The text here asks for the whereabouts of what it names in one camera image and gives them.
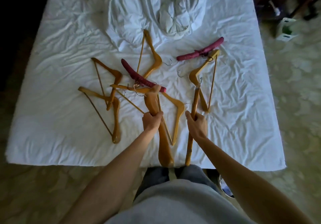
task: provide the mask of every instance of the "beige carpet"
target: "beige carpet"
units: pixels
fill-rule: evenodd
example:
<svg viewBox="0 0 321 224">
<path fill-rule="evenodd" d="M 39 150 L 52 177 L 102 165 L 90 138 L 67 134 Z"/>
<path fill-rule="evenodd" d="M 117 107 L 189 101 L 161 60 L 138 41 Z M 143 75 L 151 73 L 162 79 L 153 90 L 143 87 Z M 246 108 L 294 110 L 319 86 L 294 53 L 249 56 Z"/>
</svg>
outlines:
<svg viewBox="0 0 321 224">
<path fill-rule="evenodd" d="M 260 26 L 287 169 L 259 173 L 316 223 L 321 222 L 321 16 L 299 21 L 300 35 L 276 41 L 272 26 Z M 0 223 L 56 223 L 101 167 L 7 164 L 6 139 L 33 39 L 20 43 L 14 71 L 0 94 Z M 124 202 L 130 206 L 140 169 Z"/>
</svg>

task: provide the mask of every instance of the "white container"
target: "white container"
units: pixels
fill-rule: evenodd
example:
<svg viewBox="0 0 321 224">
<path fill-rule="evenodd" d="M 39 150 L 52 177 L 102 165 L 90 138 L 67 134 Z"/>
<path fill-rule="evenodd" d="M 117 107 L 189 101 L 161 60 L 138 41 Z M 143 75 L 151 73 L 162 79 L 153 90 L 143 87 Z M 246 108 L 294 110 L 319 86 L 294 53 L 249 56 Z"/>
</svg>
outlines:
<svg viewBox="0 0 321 224">
<path fill-rule="evenodd" d="M 298 36 L 291 28 L 295 21 L 296 20 L 293 18 L 283 18 L 276 28 L 276 39 L 288 42 L 292 38 Z"/>
</svg>

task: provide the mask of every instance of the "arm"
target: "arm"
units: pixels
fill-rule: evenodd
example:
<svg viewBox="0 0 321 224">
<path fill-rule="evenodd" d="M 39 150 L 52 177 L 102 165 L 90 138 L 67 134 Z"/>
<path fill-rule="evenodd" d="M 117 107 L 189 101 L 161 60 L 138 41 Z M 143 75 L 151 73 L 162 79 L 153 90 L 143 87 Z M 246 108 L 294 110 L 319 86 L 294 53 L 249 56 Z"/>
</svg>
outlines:
<svg viewBox="0 0 321 224">
<path fill-rule="evenodd" d="M 188 129 L 206 156 L 216 167 L 246 214 L 255 222 L 312 223 L 277 188 L 239 164 L 207 138 L 207 122 L 197 113 L 194 121 L 186 112 Z"/>
<path fill-rule="evenodd" d="M 144 131 L 88 184 L 60 224 L 103 223 L 117 214 L 162 116 L 144 114 Z"/>
</svg>

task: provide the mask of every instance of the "gray t-shirt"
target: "gray t-shirt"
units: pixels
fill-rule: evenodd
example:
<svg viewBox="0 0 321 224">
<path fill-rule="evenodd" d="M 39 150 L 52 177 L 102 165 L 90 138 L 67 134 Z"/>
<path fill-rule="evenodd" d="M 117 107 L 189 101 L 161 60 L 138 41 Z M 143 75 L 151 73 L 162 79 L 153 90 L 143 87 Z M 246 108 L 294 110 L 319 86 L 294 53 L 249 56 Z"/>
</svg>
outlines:
<svg viewBox="0 0 321 224">
<path fill-rule="evenodd" d="M 176 179 L 150 187 L 133 207 L 110 218 L 112 223 L 251 223 L 217 192 L 204 184 Z"/>
</svg>

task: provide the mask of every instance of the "mattress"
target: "mattress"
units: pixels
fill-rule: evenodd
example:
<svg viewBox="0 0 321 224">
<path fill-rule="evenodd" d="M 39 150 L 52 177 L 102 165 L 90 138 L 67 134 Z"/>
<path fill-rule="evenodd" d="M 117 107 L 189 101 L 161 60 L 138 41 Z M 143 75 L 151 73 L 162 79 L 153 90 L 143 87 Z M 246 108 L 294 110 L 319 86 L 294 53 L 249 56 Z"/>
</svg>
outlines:
<svg viewBox="0 0 321 224">
<path fill-rule="evenodd" d="M 101 94 L 94 64 L 96 57 L 123 74 L 120 84 L 133 84 L 121 65 L 124 58 L 137 67 L 140 49 L 119 52 L 103 30 L 105 0 L 48 0 L 26 68 L 16 104 L 6 149 L 7 161 L 28 165 L 106 165 L 122 152 L 143 130 L 142 113 L 122 97 L 119 125 L 121 141 L 111 136 L 91 106 L 77 89 L 84 86 Z M 207 0 L 202 26 L 180 40 L 156 44 L 163 64 L 149 80 L 167 87 L 167 93 L 191 110 L 194 85 L 188 74 L 205 58 L 177 62 L 177 55 L 201 49 L 220 36 L 220 46 L 211 111 L 209 139 L 235 160 L 251 170 L 274 171 L 286 167 L 266 60 L 260 38 L 253 0 Z M 150 48 L 145 46 L 140 73 L 153 64 Z M 202 91 L 208 101 L 214 64 L 200 74 Z M 98 68 L 108 95 L 114 78 Z M 142 97 L 126 92 L 144 112 Z M 107 126 L 114 127 L 113 110 L 92 98 Z M 176 108 L 163 96 L 160 103 L 169 131 L 173 134 Z M 183 115 L 178 139 L 171 147 L 175 166 L 184 165 L 188 129 Z M 158 166 L 159 136 L 155 135 L 141 167 Z M 191 164 L 214 168 L 194 142 Z"/>
</svg>

